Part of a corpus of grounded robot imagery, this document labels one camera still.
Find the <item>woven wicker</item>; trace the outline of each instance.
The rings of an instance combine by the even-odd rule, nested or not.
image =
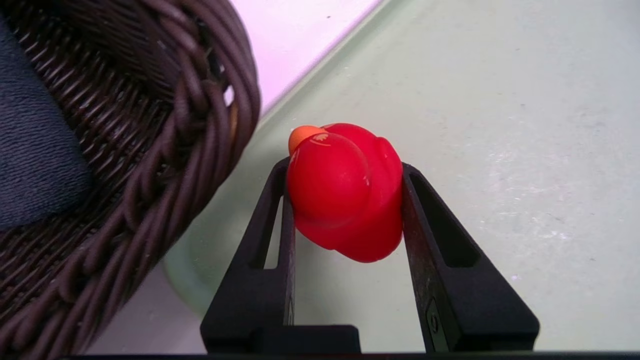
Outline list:
[[[227,0],[0,6],[95,182],[78,208],[0,233],[0,359],[76,354],[235,167],[255,64]]]

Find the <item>black clamp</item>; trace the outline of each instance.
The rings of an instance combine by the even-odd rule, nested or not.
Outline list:
[[[207,351],[358,354],[352,326],[294,326],[295,227],[277,163],[200,326]],[[278,264],[264,269],[283,198]],[[404,243],[427,352],[531,350],[538,319],[424,176],[404,164]]]

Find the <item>brown wicker basket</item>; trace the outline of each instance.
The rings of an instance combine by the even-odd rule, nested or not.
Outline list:
[[[0,359],[81,352],[209,202],[258,121],[227,0],[2,0],[94,178],[68,213],[0,233]]]

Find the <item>dark blue cloth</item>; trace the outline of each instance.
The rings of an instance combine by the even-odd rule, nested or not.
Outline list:
[[[0,16],[0,231],[68,210],[90,186],[77,138]]]

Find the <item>duck body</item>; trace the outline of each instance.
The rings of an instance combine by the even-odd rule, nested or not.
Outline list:
[[[353,124],[299,129],[287,172],[298,230],[355,261],[387,257],[403,226],[403,167],[393,146]]]

